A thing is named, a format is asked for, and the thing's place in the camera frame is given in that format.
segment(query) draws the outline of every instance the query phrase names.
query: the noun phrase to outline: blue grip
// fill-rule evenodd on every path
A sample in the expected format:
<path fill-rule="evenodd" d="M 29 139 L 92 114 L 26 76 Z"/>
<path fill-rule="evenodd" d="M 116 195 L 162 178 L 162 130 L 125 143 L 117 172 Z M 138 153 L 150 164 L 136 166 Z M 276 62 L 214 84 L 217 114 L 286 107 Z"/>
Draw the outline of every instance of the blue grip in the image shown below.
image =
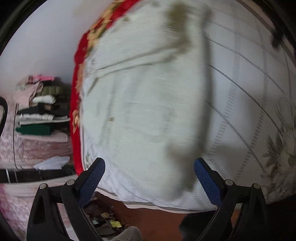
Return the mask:
<path fill-rule="evenodd" d="M 80 189 L 80 199 L 78 204 L 80 207 L 85 206 L 91 200 L 91 197 L 96 190 L 102 176 L 105 172 L 105 161 L 101 159 L 95 166 L 94 170 L 91 172 L 87 180 L 84 182 L 82 188 Z"/>
<path fill-rule="evenodd" d="M 222 200 L 220 198 L 221 191 L 217 186 L 217 184 L 212 179 L 208 171 L 212 171 L 212 170 L 210 168 L 209 170 L 206 170 L 206 168 L 203 166 L 203 164 L 200 162 L 199 159 L 195 160 L 195 163 L 194 163 L 195 175 L 200 181 L 200 184 L 202 185 L 205 193 L 207 194 L 207 197 L 209 198 L 211 204 L 220 207 L 222 204 Z"/>

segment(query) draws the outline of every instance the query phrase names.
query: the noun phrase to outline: folded clothes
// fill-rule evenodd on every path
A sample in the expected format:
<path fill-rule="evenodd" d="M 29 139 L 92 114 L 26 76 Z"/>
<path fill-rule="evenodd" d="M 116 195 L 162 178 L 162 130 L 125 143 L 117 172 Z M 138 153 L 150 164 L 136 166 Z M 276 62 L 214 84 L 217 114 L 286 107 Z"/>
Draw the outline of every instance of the folded clothes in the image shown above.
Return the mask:
<path fill-rule="evenodd" d="M 15 129 L 23 135 L 50 136 L 51 127 L 47 125 L 24 125 Z"/>
<path fill-rule="evenodd" d="M 37 135 L 23 135 L 18 133 L 17 137 L 27 140 L 44 141 L 44 142 L 67 142 L 68 135 L 59 130 L 55 130 L 50 136 L 37 136 Z"/>
<path fill-rule="evenodd" d="M 46 120 L 46 121 L 51 121 L 54 118 L 54 115 L 50 114 L 20 114 L 16 115 L 16 121 L 21 121 L 21 120 Z"/>
<path fill-rule="evenodd" d="M 36 103 L 54 104 L 56 102 L 56 99 L 52 95 L 44 95 L 44 96 L 34 97 L 31 102 L 33 104 L 36 104 Z"/>
<path fill-rule="evenodd" d="M 60 86 L 46 86 L 46 87 L 43 87 L 42 92 L 37 93 L 35 96 L 41 96 L 41 95 L 57 96 L 62 93 L 63 93 L 63 88 Z"/>
<path fill-rule="evenodd" d="M 32 104 L 32 103 L 31 103 L 29 108 L 31 108 L 31 107 L 36 107 L 37 104 L 38 104 L 38 103 L 36 103 L 36 104 Z M 29 109 L 29 108 L 28 108 L 27 106 L 23 106 L 23 105 L 21 105 L 21 104 L 18 105 L 18 111 L 26 110 L 26 109 Z"/>
<path fill-rule="evenodd" d="M 53 85 L 53 82 L 54 81 L 51 81 L 51 80 L 45 80 L 45 81 L 42 81 L 42 84 L 43 86 L 52 86 Z"/>
<path fill-rule="evenodd" d="M 23 85 L 23 84 L 32 84 L 33 83 L 33 76 L 32 75 L 27 75 L 24 78 L 22 78 L 18 83 L 17 86 Z"/>
<path fill-rule="evenodd" d="M 24 107 L 29 107 L 30 101 L 37 92 L 41 92 L 43 88 L 42 83 L 36 84 L 23 84 L 19 85 L 18 89 L 13 94 L 13 100 L 17 104 L 21 104 Z"/>
<path fill-rule="evenodd" d="M 53 106 L 51 104 L 44 104 L 44 103 L 38 103 L 36 106 L 33 107 L 29 107 L 29 108 L 25 108 L 22 109 L 19 106 L 17 115 L 20 114 L 51 114 L 50 111 L 53 109 Z"/>
<path fill-rule="evenodd" d="M 66 131 L 66 130 L 70 130 L 70 122 L 59 122 L 59 123 L 45 123 L 44 125 L 47 125 L 50 127 L 51 131 L 54 130 L 62 130 L 62 131 Z"/>
<path fill-rule="evenodd" d="M 52 110 L 50 113 L 54 116 L 69 116 L 70 109 L 57 109 L 57 110 Z"/>
<path fill-rule="evenodd" d="M 32 124 L 46 124 L 46 123 L 62 123 L 62 122 L 69 122 L 70 118 L 67 116 L 56 117 L 53 120 L 21 120 L 20 125 L 32 125 Z"/>
<path fill-rule="evenodd" d="M 45 76 L 45 75 L 41 75 L 41 74 L 33 76 L 33 83 L 37 83 L 39 81 L 47 81 L 47 80 L 53 81 L 54 77 L 53 76 Z"/>

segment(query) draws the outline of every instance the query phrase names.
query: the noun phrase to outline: metal pin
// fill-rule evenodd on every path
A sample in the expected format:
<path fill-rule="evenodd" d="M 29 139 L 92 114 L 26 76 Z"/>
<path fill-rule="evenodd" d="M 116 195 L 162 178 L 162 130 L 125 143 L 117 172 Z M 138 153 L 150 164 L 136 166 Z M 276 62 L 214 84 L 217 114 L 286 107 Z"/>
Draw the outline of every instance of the metal pin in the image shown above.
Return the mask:
<path fill-rule="evenodd" d="M 40 189 L 44 189 L 46 188 L 46 183 L 42 183 L 40 186 L 39 186 Z"/>
<path fill-rule="evenodd" d="M 74 183 L 75 183 L 75 180 L 73 180 L 73 179 L 70 179 L 70 180 L 67 181 L 67 185 L 68 185 L 68 186 L 71 186 L 71 185 L 73 185 Z"/>
<path fill-rule="evenodd" d="M 17 174 L 16 174 L 16 172 L 15 172 L 15 181 L 18 183 L 18 181 L 17 181 Z"/>
<path fill-rule="evenodd" d="M 8 183 L 10 183 L 9 173 L 7 169 L 6 169 L 6 176 L 7 176 Z"/>
<path fill-rule="evenodd" d="M 233 181 L 230 179 L 225 180 L 225 183 L 227 186 L 232 186 L 233 185 Z"/>
<path fill-rule="evenodd" d="M 260 189 L 260 185 L 258 183 L 254 183 L 253 185 L 254 185 L 254 188 Z"/>

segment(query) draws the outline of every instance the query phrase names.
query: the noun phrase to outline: green clothing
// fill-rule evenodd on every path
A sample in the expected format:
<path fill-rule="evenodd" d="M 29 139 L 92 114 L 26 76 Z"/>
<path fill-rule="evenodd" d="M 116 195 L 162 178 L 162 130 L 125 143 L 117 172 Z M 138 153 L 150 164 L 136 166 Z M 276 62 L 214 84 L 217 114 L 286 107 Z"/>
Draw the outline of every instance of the green clothing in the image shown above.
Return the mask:
<path fill-rule="evenodd" d="M 35 96 L 40 95 L 52 95 L 52 96 L 58 96 L 63 93 L 63 88 L 60 86 L 45 86 L 42 89 L 41 93 L 36 93 Z"/>
<path fill-rule="evenodd" d="M 15 130 L 23 135 L 50 136 L 50 126 L 43 124 L 23 125 Z"/>

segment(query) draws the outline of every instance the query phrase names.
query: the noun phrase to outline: pink clothing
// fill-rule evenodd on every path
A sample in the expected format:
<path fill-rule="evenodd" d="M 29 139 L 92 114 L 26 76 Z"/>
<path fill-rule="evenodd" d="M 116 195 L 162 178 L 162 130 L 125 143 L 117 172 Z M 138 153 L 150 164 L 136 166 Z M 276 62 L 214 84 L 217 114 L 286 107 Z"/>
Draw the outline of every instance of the pink clothing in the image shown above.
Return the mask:
<path fill-rule="evenodd" d="M 59 130 L 54 131 L 50 136 L 35 136 L 35 135 L 22 135 L 17 133 L 17 137 L 27 140 L 42 141 L 42 142 L 67 142 L 68 135 Z"/>
<path fill-rule="evenodd" d="M 41 92 L 42 89 L 43 84 L 40 82 L 33 85 L 19 85 L 18 90 L 15 91 L 13 94 L 13 100 L 17 104 L 20 104 L 24 107 L 29 107 L 31 99 L 35 96 L 37 92 Z"/>
<path fill-rule="evenodd" d="M 53 81 L 54 77 L 53 76 L 45 76 L 45 75 L 41 75 L 41 74 L 33 76 L 33 83 L 37 83 L 39 81 L 46 81 L 46 80 Z"/>
<path fill-rule="evenodd" d="M 17 86 L 19 85 L 26 85 L 26 84 L 32 84 L 33 83 L 33 76 L 32 75 L 27 75 L 24 78 L 22 78 Z"/>

